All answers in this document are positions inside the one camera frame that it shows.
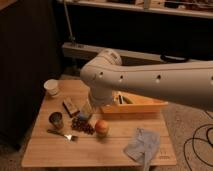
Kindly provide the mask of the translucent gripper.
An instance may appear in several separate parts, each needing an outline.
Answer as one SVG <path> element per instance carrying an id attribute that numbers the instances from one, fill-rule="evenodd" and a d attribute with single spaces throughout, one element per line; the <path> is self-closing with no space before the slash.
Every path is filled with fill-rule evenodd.
<path id="1" fill-rule="evenodd" d="M 89 100 L 85 101 L 85 104 L 80 109 L 80 112 L 77 114 L 77 117 L 81 120 L 89 120 L 93 115 L 93 107 L 90 104 Z"/>

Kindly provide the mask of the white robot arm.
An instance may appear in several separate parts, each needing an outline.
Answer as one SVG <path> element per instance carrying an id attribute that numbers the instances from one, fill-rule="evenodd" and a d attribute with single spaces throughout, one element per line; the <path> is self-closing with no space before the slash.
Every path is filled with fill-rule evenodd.
<path id="1" fill-rule="evenodd" d="M 112 104 L 123 91 L 213 112 L 213 61 L 123 66 L 120 55 L 104 49 L 80 71 L 92 106 Z"/>

